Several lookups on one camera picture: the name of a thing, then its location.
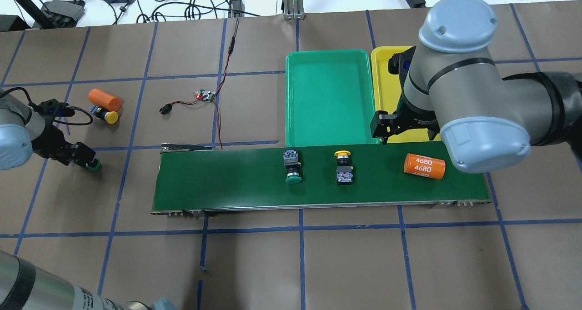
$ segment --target green tray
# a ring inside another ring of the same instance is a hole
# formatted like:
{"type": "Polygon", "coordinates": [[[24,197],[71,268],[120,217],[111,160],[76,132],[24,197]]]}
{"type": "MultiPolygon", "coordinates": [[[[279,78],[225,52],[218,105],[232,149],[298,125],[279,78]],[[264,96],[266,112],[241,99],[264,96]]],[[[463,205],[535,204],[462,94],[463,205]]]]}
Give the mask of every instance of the green tray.
{"type": "Polygon", "coordinates": [[[455,169],[442,142],[296,148],[303,181],[285,183],[283,151],[248,149],[162,153],[152,214],[182,211],[489,202],[482,174],[455,169]],[[351,151],[352,185],[335,182],[337,150],[351,151]],[[407,153],[444,159],[442,180],[406,174],[407,153]]]}
{"type": "Polygon", "coordinates": [[[374,91],[365,50],[287,56],[287,146],[378,143],[370,135],[374,91]]]}

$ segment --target orange battery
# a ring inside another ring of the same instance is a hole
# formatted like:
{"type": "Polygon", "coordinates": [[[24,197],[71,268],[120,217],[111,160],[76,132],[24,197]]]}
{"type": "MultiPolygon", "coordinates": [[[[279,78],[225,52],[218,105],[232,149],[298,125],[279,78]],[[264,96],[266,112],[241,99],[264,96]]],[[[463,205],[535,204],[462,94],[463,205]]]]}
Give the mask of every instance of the orange battery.
{"type": "Polygon", "coordinates": [[[121,100],[106,91],[94,88],[89,92],[89,101],[94,105],[99,105],[108,111],[118,111],[121,107],[121,100]]]}
{"type": "Polygon", "coordinates": [[[404,161],[404,172],[440,180],[445,175],[445,161],[409,153],[404,161]]]}

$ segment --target yellow tray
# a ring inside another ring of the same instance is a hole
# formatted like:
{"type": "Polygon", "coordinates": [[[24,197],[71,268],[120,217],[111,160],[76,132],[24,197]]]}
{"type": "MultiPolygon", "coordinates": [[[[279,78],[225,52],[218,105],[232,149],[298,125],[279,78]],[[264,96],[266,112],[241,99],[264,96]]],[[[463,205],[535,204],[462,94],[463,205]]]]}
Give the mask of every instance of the yellow tray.
{"type": "MultiPolygon", "coordinates": [[[[377,110],[388,113],[396,111],[401,95],[401,86],[398,75],[388,72],[388,60],[395,54],[409,49],[410,46],[380,46],[372,51],[372,82],[374,84],[374,105],[377,110]]],[[[428,141],[427,130],[407,130],[401,134],[391,136],[388,143],[425,142],[428,141]]]]}

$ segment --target light blue joint cap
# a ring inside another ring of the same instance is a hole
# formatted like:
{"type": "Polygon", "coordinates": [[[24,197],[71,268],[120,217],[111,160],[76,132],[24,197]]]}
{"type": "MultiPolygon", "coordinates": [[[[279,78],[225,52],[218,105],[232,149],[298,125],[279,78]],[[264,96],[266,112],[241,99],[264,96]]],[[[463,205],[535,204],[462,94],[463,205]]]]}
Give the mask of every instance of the light blue joint cap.
{"type": "Polygon", "coordinates": [[[495,117],[467,117],[441,128],[453,165],[476,174],[503,169],[526,159],[532,147],[530,135],[520,125],[495,117]]]}
{"type": "Polygon", "coordinates": [[[469,53],[493,41],[497,15],[483,0],[441,0],[418,32],[422,44],[445,53],[469,53]]]}
{"type": "Polygon", "coordinates": [[[161,298],[154,302],[154,310],[177,310],[177,308],[168,299],[161,298]]]}
{"type": "Polygon", "coordinates": [[[20,167],[33,154],[30,134],[23,126],[0,125],[0,170],[20,167]]]}

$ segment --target dark green board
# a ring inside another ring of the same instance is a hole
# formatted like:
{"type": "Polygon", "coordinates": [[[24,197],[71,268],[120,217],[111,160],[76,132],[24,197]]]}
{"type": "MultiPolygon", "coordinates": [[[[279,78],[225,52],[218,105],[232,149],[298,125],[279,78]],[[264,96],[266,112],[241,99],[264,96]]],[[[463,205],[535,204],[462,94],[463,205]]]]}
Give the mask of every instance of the dark green board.
{"type": "Polygon", "coordinates": [[[442,142],[296,148],[303,163],[296,185],[285,183],[286,149],[162,153],[152,213],[489,201],[484,176],[455,169],[442,142]],[[351,151],[354,182],[338,186],[333,153],[343,149],[351,151]],[[404,173],[407,153],[445,159],[445,177],[404,173]]]}

